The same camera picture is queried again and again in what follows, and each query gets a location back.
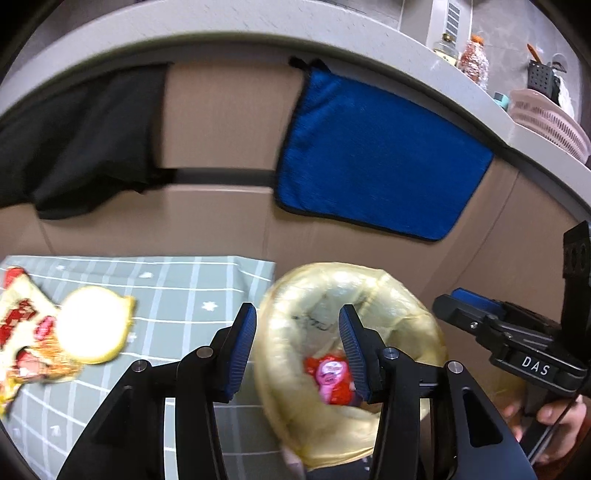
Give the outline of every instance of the black cloth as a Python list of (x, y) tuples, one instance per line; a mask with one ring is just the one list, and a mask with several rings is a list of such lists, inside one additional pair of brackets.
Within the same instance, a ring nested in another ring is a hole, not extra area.
[(11, 115), (0, 127), (0, 207), (32, 203), (40, 218), (62, 219), (159, 183), (151, 128), (166, 70), (118, 70)]

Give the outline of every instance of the wall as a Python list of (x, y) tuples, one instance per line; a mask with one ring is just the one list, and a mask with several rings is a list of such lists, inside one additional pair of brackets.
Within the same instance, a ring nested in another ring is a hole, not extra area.
[(405, 0), (324, 0), (358, 11), (392, 28), (398, 29)]
[(472, 33), (485, 39), (489, 60), (488, 91), (509, 95), (527, 87), (531, 55), (527, 43), (547, 63), (556, 53), (568, 62), (564, 75), (576, 120), (581, 116), (581, 65), (575, 52), (550, 20), (530, 0), (473, 0)]

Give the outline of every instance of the blue towel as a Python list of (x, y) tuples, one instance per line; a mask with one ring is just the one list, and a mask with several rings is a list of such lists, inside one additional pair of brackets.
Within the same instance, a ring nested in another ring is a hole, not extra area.
[(312, 68), (277, 165), (275, 199), (292, 213), (440, 240), (492, 156), (419, 105)]

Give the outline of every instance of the black bracket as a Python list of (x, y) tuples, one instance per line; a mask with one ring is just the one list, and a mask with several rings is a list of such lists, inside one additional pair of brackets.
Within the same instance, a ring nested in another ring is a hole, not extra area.
[(341, 310), (339, 330), (355, 388), (368, 403), (383, 402), (370, 480), (393, 472), (418, 478), (421, 398), (432, 405), (434, 478), (535, 480), (509, 427), (461, 363), (416, 363), (364, 328), (352, 305)]
[(532, 423), (521, 446), (531, 463), (557, 428), (535, 420), (540, 407), (559, 398), (571, 399), (572, 405), (578, 395), (591, 394), (590, 229), (591, 223), (585, 221), (564, 234), (560, 324), (519, 305), (461, 288), (433, 304), (439, 319), (474, 335), (491, 352), (492, 365), (528, 382), (525, 416)]
[(176, 398), (179, 480), (227, 480), (213, 403), (238, 391), (256, 330), (245, 303), (231, 327), (180, 362), (137, 360), (96, 411), (58, 480), (164, 480), (164, 406)]

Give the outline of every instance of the glass bottle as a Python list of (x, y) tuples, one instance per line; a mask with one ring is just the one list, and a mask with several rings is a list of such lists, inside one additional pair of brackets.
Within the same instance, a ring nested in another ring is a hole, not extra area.
[(488, 84), (488, 60), (484, 53), (484, 40), (482, 37), (472, 35), (457, 67), (483, 90), (486, 90)]
[(439, 55), (443, 60), (452, 64), (454, 67), (457, 64), (457, 59), (460, 56), (460, 53), (453, 45), (456, 39), (451, 36), (449, 33), (444, 33), (441, 36), (441, 40), (436, 42), (433, 46), (433, 51)]

